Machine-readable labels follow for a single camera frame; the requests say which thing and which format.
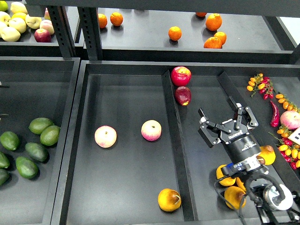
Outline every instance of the green apple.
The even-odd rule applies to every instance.
[[[42,22],[42,18],[41,17],[34,17],[34,16],[29,16],[27,15],[25,17],[25,22],[26,24],[32,28],[32,29],[39,29],[39,26]]]
[[[26,31],[27,25],[22,18],[14,18],[8,21],[8,26],[16,28],[20,34],[23,34]]]
[[[8,21],[10,20],[10,15],[6,12],[0,11],[0,22],[6,23],[8,25]]]
[[[28,14],[25,5],[23,3],[21,3],[21,2],[18,2],[18,1],[15,1],[15,2],[11,3],[11,5],[10,5],[10,11],[13,14],[15,14],[15,13],[26,13],[26,14]]]
[[[2,39],[8,42],[15,42],[19,40],[20,36],[20,32],[13,27],[5,27],[1,32]]]
[[[8,4],[6,1],[0,1],[0,11],[4,12],[8,10]]]

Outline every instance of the apple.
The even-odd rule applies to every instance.
[[[25,17],[25,22],[26,24],[32,28],[32,29],[38,29],[41,22],[42,22],[42,18],[41,17],[34,17],[34,16],[30,16],[30,15],[27,15]]]
[[[102,148],[109,148],[115,144],[117,132],[110,126],[101,126],[95,131],[95,141]]]
[[[171,72],[171,80],[175,86],[186,86],[191,80],[191,71],[183,66],[175,67]]]
[[[20,34],[23,34],[26,31],[27,25],[22,18],[14,18],[8,21],[8,26],[16,28]]]
[[[40,28],[49,31],[50,35],[54,34],[54,28],[50,20],[43,20],[39,25]]]
[[[300,127],[300,114],[296,111],[285,111],[280,116],[281,125],[286,126],[289,130],[294,130]]]
[[[45,20],[51,20],[50,19],[50,15],[49,15],[49,12],[48,12],[48,9],[46,8],[46,10],[45,10],[45,15],[44,15],[44,18],[45,18]]]
[[[141,133],[147,141],[155,141],[161,135],[161,126],[156,120],[148,120],[142,125]]]
[[[2,39],[8,42],[15,42],[19,40],[20,36],[21,36],[20,32],[13,27],[5,27],[2,29],[1,32]]]
[[[50,43],[51,35],[50,35],[49,31],[40,28],[40,29],[37,29],[36,32],[34,32],[34,39],[37,42]]]
[[[0,22],[6,23],[8,25],[8,21],[10,20],[10,15],[6,12],[0,11]]]
[[[175,100],[183,106],[188,105],[191,102],[192,94],[188,87],[180,86],[175,91]]]
[[[6,1],[0,1],[0,11],[4,12],[8,10],[8,4]]]
[[[21,3],[21,2],[18,2],[18,1],[15,1],[15,2],[11,3],[11,5],[10,5],[10,11],[13,14],[15,14],[15,13],[26,13],[26,14],[28,14],[25,5],[23,3]]]

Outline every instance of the red apple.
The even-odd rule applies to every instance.
[[[186,86],[191,80],[191,71],[183,66],[175,67],[171,72],[171,80],[175,86]]]
[[[296,111],[285,111],[280,116],[281,125],[286,126],[289,130],[294,130],[300,127],[300,114]]]
[[[49,31],[42,28],[37,29],[36,32],[34,32],[34,38],[37,42],[44,42],[44,43],[51,42],[51,35]]]
[[[95,132],[95,141],[102,148],[109,148],[115,144],[117,132],[110,126],[101,126]]]
[[[175,100],[180,105],[188,105],[192,99],[191,90],[185,86],[178,87],[175,91],[174,96],[175,96]]]
[[[161,126],[156,120],[148,120],[142,125],[141,133],[147,141],[155,141],[161,135]]]

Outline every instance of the pear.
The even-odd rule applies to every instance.
[[[28,14],[25,5],[23,3],[21,3],[21,2],[18,2],[18,1],[15,1],[15,2],[11,3],[11,5],[10,5],[10,11],[13,14],[15,14],[15,13],[26,13],[26,14]]]

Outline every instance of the cherry tomato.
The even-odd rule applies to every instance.
[[[264,83],[261,83],[257,88],[258,88],[259,90],[261,90],[261,89],[264,88],[264,86],[265,86],[265,84],[264,84]]]
[[[248,82],[248,84],[249,84],[250,86],[252,86],[252,87],[254,87],[254,86],[255,86],[255,83],[254,83],[254,82],[252,82],[252,81],[249,81],[249,82]]]
[[[283,129],[279,129],[278,131],[277,131],[277,134],[283,134],[285,132],[285,130],[283,130]]]
[[[285,150],[287,150],[288,149],[288,146],[286,145],[286,144],[283,144],[283,145],[281,145],[281,146],[279,146],[279,151],[285,151]]]
[[[279,103],[284,103],[285,101],[286,101],[285,98],[281,98],[281,99],[278,100]]]
[[[283,98],[283,97],[284,97],[283,94],[277,94],[277,95],[275,95],[275,98],[277,98],[277,99],[281,99],[281,98]]]
[[[249,85],[249,86],[247,86],[247,90],[248,91],[253,91],[253,87]]]
[[[284,102],[283,105],[282,105],[282,107],[283,107],[284,109],[287,109],[288,106],[289,106],[289,103],[288,103],[288,102]]]

